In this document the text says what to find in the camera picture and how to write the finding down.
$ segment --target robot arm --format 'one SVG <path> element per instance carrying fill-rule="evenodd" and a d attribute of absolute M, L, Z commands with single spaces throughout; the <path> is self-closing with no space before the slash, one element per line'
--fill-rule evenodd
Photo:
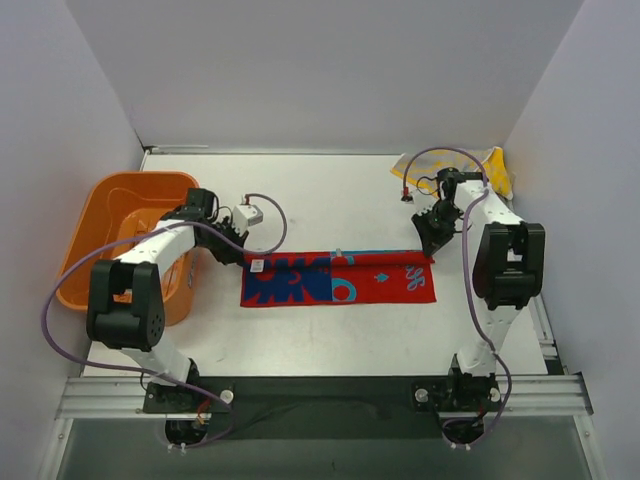
<path fill-rule="evenodd" d="M 232 219 L 210 221 L 214 195 L 205 189 L 189 189 L 187 202 L 165 214 L 154 231 L 165 230 L 143 240 L 113 260 L 99 260 L 91 270 L 87 333 L 94 341 L 118 349 L 141 367 L 176 380 L 194 383 L 197 368 L 163 336 L 165 314 L 161 279 L 171 265 L 194 247 L 207 248 L 223 264 L 243 261 L 242 253 L 210 231 L 194 226 L 168 229 L 184 221 L 205 224 L 242 247 L 248 228 L 263 219 L 258 207 L 237 205 Z M 118 302 L 114 295 L 131 293 L 131 303 Z M 161 385 L 172 385 L 160 377 Z"/>
<path fill-rule="evenodd" d="M 412 217 L 427 256 L 453 238 L 456 221 L 485 192 L 479 173 L 448 168 L 438 172 L 436 180 L 439 199 L 431 206 L 418 200 Z M 513 321 L 542 288 L 545 232 L 542 225 L 526 223 L 514 214 L 491 185 L 486 189 L 487 197 L 470 214 L 469 264 L 474 265 L 473 301 L 480 328 L 499 352 Z M 463 374 L 495 373 L 493 353 L 475 330 L 456 357 Z"/>

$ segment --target orange basket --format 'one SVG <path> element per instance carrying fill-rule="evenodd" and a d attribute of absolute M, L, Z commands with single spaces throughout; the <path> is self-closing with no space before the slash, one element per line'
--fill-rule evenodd
<path fill-rule="evenodd" d="M 198 182 L 180 172 L 123 172 L 103 179 L 89 194 L 60 275 L 107 243 L 153 230 L 162 215 L 186 201 L 191 187 L 198 187 Z M 78 268 L 56 292 L 60 303 L 86 312 L 93 264 L 99 258 L 122 255 L 134 245 L 115 247 Z M 166 325 L 175 325 L 191 310 L 197 261 L 198 254 L 193 249 L 178 259 L 162 279 Z M 130 302 L 131 295 L 120 295 L 117 301 Z"/>

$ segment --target red towel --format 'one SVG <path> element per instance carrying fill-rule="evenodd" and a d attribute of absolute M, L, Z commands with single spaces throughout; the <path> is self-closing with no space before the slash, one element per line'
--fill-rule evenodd
<path fill-rule="evenodd" d="M 251 272 L 264 261 L 260 272 Z M 276 253 L 246 257 L 243 307 L 431 303 L 431 258 L 420 251 Z"/>

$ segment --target white wall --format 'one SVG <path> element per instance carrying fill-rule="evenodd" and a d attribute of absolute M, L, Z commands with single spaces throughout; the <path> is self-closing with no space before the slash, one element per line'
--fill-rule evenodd
<path fill-rule="evenodd" d="M 62 0 L 0 0 L 0 477 L 35 478 L 69 364 L 40 334 L 90 187 L 142 151 Z M 77 353 L 82 318 L 54 332 Z"/>
<path fill-rule="evenodd" d="M 145 145 L 502 144 L 582 0 L 67 0 Z"/>
<path fill-rule="evenodd" d="M 506 143 L 544 299 L 614 478 L 640 471 L 640 3 L 587 0 Z"/>

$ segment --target cable connector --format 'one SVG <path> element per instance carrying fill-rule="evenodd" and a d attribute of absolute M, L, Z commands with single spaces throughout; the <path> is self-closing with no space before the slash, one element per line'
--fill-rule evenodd
<path fill-rule="evenodd" d="M 404 187 L 402 189 L 402 198 L 400 200 L 402 200 L 405 203 L 413 202 L 413 197 L 409 193 L 409 187 Z"/>
<path fill-rule="evenodd" d="M 264 220 L 264 214 L 255 205 L 241 204 L 233 207 L 233 229 L 242 236 L 249 229 Z"/>

